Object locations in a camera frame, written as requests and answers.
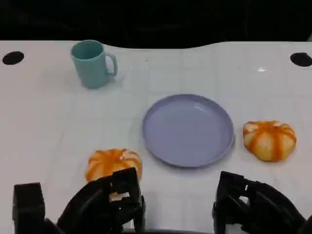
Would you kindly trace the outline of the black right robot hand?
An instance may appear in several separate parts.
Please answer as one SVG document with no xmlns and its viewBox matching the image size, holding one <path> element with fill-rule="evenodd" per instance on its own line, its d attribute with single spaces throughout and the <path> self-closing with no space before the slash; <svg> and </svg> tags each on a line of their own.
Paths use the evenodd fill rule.
<svg viewBox="0 0 312 234">
<path fill-rule="evenodd" d="M 222 171 L 213 204 L 214 232 L 239 224 L 249 234 L 310 234 L 312 220 L 274 187 Z"/>
</svg>

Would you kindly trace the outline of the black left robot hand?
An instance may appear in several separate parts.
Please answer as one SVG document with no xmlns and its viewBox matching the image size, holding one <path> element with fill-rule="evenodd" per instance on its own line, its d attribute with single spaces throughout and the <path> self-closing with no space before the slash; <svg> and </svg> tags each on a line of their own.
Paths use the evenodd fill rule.
<svg viewBox="0 0 312 234">
<path fill-rule="evenodd" d="M 136 169 L 128 168 L 87 183 L 66 205 L 57 227 L 65 234 L 120 234 L 133 221 L 140 234 L 145 208 Z"/>
</svg>

